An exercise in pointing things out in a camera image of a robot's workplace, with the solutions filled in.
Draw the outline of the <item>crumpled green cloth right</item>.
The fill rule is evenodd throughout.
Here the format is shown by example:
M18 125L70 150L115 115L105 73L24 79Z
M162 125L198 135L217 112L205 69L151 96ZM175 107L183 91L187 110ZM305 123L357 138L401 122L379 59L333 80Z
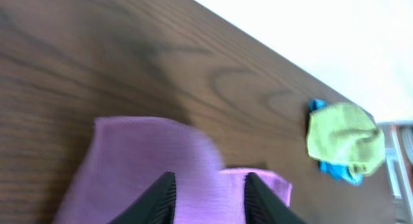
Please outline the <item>crumpled green cloth right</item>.
M385 136L361 107L335 103L309 114L307 152L348 167L352 176L371 176L385 160Z

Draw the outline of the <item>large purple microfiber cloth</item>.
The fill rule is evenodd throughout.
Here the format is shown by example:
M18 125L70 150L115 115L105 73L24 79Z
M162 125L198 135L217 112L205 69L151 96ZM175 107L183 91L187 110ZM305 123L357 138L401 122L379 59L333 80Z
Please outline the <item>large purple microfiber cloth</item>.
M160 117L102 117L55 223L109 223L165 172L176 177L176 223L246 223L245 178L256 173L288 207L292 185L274 172L226 168L201 131Z

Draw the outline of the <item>blue cloth right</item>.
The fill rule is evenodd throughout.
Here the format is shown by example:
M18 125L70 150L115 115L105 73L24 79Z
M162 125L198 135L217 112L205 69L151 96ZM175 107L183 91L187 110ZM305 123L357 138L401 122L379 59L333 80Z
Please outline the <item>blue cloth right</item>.
M326 101L320 99L313 99L309 103L310 111L314 112L321 110L328 106ZM361 174L356 174L352 176L345 165L332 164L326 161L319 162L319 169L321 172L329 174L334 180L343 180L353 186L359 186L363 182L363 176Z

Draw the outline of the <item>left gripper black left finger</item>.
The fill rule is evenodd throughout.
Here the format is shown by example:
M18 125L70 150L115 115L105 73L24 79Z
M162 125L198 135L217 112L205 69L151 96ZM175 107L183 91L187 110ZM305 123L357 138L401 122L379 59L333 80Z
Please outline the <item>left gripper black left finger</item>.
M176 177L165 172L110 224L173 224Z

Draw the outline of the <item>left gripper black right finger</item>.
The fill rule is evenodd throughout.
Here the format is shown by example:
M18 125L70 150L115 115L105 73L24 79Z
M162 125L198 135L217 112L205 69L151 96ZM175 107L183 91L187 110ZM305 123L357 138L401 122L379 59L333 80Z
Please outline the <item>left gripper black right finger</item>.
M244 211L246 224L305 224L253 172L245 178Z

